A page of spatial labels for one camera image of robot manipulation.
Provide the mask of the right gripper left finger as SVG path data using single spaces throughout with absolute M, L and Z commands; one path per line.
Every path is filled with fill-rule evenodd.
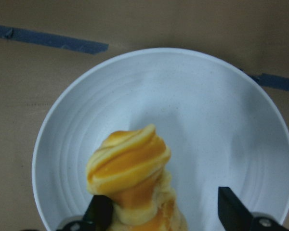
M 63 220 L 57 231 L 106 231 L 113 216 L 113 202 L 104 195 L 92 197 L 82 217 L 70 217 Z

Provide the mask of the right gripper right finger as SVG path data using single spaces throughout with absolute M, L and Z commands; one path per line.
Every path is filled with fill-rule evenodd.
M 267 214 L 251 213 L 229 187 L 218 188 L 218 217 L 226 231 L 286 231 Z

